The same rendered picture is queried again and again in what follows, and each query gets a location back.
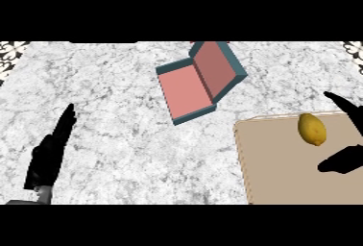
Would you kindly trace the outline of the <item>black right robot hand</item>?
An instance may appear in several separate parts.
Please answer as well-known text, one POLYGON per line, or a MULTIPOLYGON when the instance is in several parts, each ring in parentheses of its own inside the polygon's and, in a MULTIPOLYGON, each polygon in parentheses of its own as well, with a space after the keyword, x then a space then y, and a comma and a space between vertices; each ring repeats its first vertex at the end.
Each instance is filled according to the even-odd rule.
MULTIPOLYGON (((363 136, 363 106, 355 106, 343 97, 333 92, 323 92, 324 96, 335 102, 345 112, 348 119, 363 136)), ((336 172, 346 174, 363 166, 363 145, 346 146, 321 163, 317 164, 318 172, 336 172)))

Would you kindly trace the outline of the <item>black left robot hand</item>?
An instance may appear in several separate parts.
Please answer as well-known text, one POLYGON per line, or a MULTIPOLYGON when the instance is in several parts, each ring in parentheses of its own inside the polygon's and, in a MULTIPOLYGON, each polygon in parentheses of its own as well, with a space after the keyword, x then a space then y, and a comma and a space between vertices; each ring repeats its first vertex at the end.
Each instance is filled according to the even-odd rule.
POLYGON ((36 186, 54 185, 64 146, 75 122, 73 105, 69 104, 57 119, 54 131, 45 135, 31 152, 31 162, 23 182, 23 188, 28 190, 32 190, 36 186))

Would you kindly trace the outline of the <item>tan tray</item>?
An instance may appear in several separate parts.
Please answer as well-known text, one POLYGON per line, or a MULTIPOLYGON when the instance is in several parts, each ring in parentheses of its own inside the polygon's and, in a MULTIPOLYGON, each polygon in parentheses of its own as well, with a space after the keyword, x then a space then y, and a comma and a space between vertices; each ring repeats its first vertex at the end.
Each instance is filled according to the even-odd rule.
POLYGON ((363 204, 363 167, 339 174, 321 173, 317 164, 346 146, 363 145, 346 115, 326 111, 315 116, 327 138, 304 142, 296 114, 259 116, 234 124, 246 200, 262 204, 363 204))

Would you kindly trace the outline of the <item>yellow lemon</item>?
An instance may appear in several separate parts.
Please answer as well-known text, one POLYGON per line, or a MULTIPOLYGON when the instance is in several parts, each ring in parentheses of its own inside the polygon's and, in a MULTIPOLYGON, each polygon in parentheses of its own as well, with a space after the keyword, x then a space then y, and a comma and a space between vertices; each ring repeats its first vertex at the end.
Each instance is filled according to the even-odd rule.
POLYGON ((326 141, 326 128, 320 119, 309 113, 302 113, 298 120, 298 133, 305 143, 320 146, 326 141))

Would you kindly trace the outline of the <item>pink and teal open box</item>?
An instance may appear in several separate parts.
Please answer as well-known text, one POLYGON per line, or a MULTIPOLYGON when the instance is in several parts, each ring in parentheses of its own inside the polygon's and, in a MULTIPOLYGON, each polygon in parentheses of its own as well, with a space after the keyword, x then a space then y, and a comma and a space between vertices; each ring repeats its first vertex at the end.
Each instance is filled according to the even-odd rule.
POLYGON ((246 78, 227 41, 196 41, 188 57, 156 68, 174 125, 211 113, 246 78))

